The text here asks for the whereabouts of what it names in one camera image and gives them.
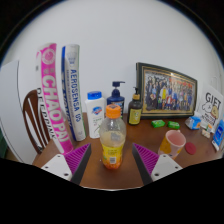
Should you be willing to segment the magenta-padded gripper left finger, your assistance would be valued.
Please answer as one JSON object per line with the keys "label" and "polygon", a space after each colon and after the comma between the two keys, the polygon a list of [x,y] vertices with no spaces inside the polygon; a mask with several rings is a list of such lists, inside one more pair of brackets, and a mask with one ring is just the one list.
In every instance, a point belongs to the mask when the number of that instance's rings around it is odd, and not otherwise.
{"label": "magenta-padded gripper left finger", "polygon": [[90,155],[91,145],[86,144],[66,155],[56,154],[42,169],[79,185]]}

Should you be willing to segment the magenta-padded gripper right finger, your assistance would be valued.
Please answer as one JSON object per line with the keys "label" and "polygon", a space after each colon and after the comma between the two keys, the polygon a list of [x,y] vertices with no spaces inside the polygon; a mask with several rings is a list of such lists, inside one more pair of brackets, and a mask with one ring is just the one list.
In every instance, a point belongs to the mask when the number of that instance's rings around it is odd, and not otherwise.
{"label": "magenta-padded gripper right finger", "polygon": [[158,155],[136,143],[132,145],[132,154],[144,185],[182,169],[169,155]]}

